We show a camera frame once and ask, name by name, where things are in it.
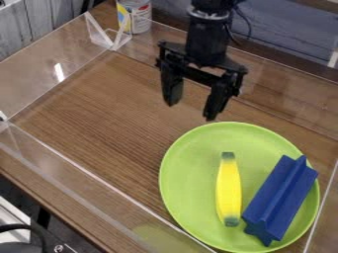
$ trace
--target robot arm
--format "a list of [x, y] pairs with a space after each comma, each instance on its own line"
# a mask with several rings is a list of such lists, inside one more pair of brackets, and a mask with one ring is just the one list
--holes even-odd
[[[185, 45], [159, 42], [160, 57], [157, 68], [161, 71], [164, 100], [169, 106], [176, 104], [183, 92], [183, 77], [211, 88], [203, 116], [215, 120], [224, 110], [228, 99], [239, 95], [247, 68], [225, 55], [229, 42], [232, 10], [244, 0], [191, 0], [187, 9], [189, 26]], [[224, 70], [221, 76], [201, 70], [215, 67]]]

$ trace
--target bottle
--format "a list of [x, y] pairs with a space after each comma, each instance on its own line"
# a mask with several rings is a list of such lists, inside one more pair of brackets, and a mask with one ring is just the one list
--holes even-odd
[[131, 34], [144, 33], [152, 24], [152, 3], [151, 0], [117, 0], [117, 18], [121, 26], [124, 18], [129, 15], [124, 31]]

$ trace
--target blue block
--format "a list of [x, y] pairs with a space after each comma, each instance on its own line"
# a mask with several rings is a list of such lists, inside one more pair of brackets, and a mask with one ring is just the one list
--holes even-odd
[[265, 246], [281, 240], [316, 176], [304, 155], [296, 160], [281, 157], [241, 215], [244, 232], [257, 236]]

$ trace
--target yellow banana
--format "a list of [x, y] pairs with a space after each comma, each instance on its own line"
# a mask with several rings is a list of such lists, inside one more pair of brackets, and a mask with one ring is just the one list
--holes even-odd
[[236, 226], [240, 219], [241, 188], [235, 154], [221, 153], [216, 177], [216, 212], [225, 226]]

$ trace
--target wooden table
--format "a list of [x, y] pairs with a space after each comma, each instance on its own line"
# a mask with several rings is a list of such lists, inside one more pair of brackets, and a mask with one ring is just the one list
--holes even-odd
[[[108, 4], [92, 12], [104, 29], [117, 26], [113, 12]], [[56, 31], [58, 38], [74, 36], [68, 29]], [[155, 53], [160, 34], [153, 33], [151, 44], [135, 37], [133, 50]], [[171, 38], [180, 40], [179, 34]], [[32, 50], [44, 54], [41, 47]], [[208, 90], [185, 81], [184, 98], [168, 108], [159, 71], [144, 63], [155, 55], [136, 61], [125, 56], [129, 50], [125, 45], [118, 52], [104, 52], [10, 119], [29, 134], [21, 135], [12, 126], [10, 134], [20, 136], [20, 152], [37, 167], [0, 151], [1, 174], [106, 252], [147, 252], [116, 229], [113, 217], [125, 220], [129, 227], [145, 219], [136, 215], [137, 207], [125, 204], [124, 194], [173, 223], [159, 192], [160, 163], [173, 141], [205, 124], [201, 108]], [[247, 52], [231, 49], [229, 54], [247, 65], [249, 75], [243, 95], [231, 100], [217, 121], [255, 124], [285, 137], [319, 171], [324, 189], [338, 158], [336, 84]], [[13, 76], [17, 70], [9, 63], [1, 67]], [[41, 171], [33, 172], [28, 166]], [[336, 220], [327, 224], [327, 234], [336, 231]], [[279, 252], [300, 252], [304, 239]], [[334, 247], [326, 243], [322, 252], [332, 252]]]

